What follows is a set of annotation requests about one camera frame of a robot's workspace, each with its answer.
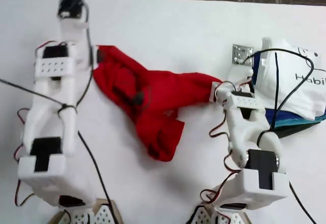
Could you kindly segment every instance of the white surface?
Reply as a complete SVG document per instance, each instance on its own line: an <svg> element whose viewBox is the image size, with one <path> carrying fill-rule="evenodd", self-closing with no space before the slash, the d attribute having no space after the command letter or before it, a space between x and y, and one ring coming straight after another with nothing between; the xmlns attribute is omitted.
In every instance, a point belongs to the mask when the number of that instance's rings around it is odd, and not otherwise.
<svg viewBox="0 0 326 224"><path fill-rule="evenodd" d="M94 44L116 45L148 69L203 72L226 78L232 44L261 46L261 38L286 38L326 57L325 7L194 2L175 0L86 0ZM31 88L34 49L59 37L59 0L0 0L0 77ZM16 117L32 96L0 85L0 216L3 223L46 223L56 213L32 198L22 208L13 204L17 165L12 152L22 126ZM199 192L226 177L225 137L211 139L209 130L222 119L220 107L190 106L180 110L186 121L171 162L152 160L138 141L127 116L100 93L94 82L78 110L78 127L98 161L108 193L125 224L185 223ZM326 197L323 167L326 124L282 139L288 176L317 223L322 223ZM80 173L94 179L104 197L94 166L81 147ZM23 186L20 196L30 190ZM253 223L309 223L293 196L249 212Z"/></svg>

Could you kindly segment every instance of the white fabric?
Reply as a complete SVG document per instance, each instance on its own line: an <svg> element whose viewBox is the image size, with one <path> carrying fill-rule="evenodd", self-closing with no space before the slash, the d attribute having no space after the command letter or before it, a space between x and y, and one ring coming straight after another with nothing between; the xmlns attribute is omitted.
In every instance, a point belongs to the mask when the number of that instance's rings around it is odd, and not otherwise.
<svg viewBox="0 0 326 224"><path fill-rule="evenodd" d="M314 63L315 70L309 79L287 100L282 110L296 113L307 120L315 120L322 116L326 106L326 72L316 70L320 67L320 55L288 44L285 40L274 41L263 39L263 47L282 48L300 53L309 57ZM278 105L293 90L295 86L310 71L310 64L302 58L290 53L277 51L279 64L279 97ZM274 108L276 92L276 62L275 52L262 55L255 94L264 101L267 108Z"/></svg>

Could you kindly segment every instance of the red fabric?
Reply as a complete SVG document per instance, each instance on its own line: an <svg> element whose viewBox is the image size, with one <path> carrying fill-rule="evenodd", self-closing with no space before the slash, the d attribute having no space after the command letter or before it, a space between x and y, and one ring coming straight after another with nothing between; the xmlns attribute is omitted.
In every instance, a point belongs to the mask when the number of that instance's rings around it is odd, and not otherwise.
<svg viewBox="0 0 326 224"><path fill-rule="evenodd" d="M208 102L211 84L219 79L200 73L150 71L114 46L99 46L99 67L94 78L112 101L135 123L148 154L172 160L184 122L178 108Z"/></svg>

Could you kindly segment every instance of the metal bracket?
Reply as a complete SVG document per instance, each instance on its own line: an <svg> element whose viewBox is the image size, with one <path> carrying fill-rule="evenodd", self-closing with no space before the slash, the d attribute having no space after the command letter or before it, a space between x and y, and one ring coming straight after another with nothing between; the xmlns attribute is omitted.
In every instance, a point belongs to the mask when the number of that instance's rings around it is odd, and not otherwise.
<svg viewBox="0 0 326 224"><path fill-rule="evenodd" d="M254 63L253 58L248 59L245 63L244 60L253 53L253 47L246 47L233 44L232 63L237 65L252 66Z"/></svg>

